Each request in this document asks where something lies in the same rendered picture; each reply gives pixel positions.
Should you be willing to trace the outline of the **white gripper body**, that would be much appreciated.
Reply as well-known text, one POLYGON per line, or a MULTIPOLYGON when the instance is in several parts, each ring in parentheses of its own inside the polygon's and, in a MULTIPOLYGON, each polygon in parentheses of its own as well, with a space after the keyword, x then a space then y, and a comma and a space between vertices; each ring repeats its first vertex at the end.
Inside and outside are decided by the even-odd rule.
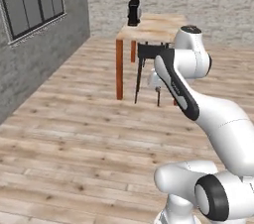
POLYGON ((156 88, 161 88, 162 85, 163 85, 163 81, 158 76, 158 74, 154 70, 152 70, 148 77, 148 86, 150 88, 156 89, 156 88))

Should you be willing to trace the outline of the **black coffee machine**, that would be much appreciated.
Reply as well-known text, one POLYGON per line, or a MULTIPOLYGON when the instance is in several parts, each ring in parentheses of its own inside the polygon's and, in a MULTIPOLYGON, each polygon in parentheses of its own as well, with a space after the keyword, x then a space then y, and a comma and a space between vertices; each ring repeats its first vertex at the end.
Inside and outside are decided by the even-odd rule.
POLYGON ((136 27, 140 23, 140 0, 130 0, 128 3, 128 25, 136 27))

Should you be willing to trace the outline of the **wooden table with orange legs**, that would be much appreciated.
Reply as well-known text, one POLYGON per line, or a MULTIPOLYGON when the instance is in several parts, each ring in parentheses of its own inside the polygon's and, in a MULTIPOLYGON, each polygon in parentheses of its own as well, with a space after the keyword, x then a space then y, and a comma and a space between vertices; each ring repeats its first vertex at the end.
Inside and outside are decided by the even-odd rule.
POLYGON ((131 61, 135 61, 138 41, 171 43, 178 29, 187 23, 182 14, 144 13, 137 27, 125 24, 116 35, 116 99, 123 99, 123 41, 131 42, 131 61))

